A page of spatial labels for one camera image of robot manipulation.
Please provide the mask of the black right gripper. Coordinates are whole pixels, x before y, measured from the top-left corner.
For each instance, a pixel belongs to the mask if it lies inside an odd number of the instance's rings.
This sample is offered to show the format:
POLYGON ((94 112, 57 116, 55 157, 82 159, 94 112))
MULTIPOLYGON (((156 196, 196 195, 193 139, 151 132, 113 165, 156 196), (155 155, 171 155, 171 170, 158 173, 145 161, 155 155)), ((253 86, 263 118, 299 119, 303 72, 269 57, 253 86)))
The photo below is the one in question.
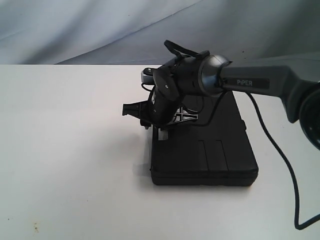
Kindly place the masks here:
POLYGON ((169 100, 159 90, 152 90, 145 101, 124 103, 122 115, 140 120, 140 125, 148 130, 151 126, 160 131, 169 131, 173 125, 199 119, 199 111, 187 108, 183 103, 184 95, 169 100))

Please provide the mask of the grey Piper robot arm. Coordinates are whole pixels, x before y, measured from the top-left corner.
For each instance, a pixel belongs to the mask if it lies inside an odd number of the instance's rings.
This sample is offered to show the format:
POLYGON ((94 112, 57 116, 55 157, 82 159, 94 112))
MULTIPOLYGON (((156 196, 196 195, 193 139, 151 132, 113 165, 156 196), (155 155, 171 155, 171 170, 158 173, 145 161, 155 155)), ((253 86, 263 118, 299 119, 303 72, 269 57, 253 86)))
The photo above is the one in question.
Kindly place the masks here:
POLYGON ((230 91, 281 99, 290 123, 299 122, 307 139, 320 146, 319 53, 231 61, 209 51, 195 52, 166 40, 174 58, 141 73, 142 85, 151 85, 147 100, 127 103, 122 114, 142 126, 175 125, 174 116, 186 96, 218 97, 230 91))

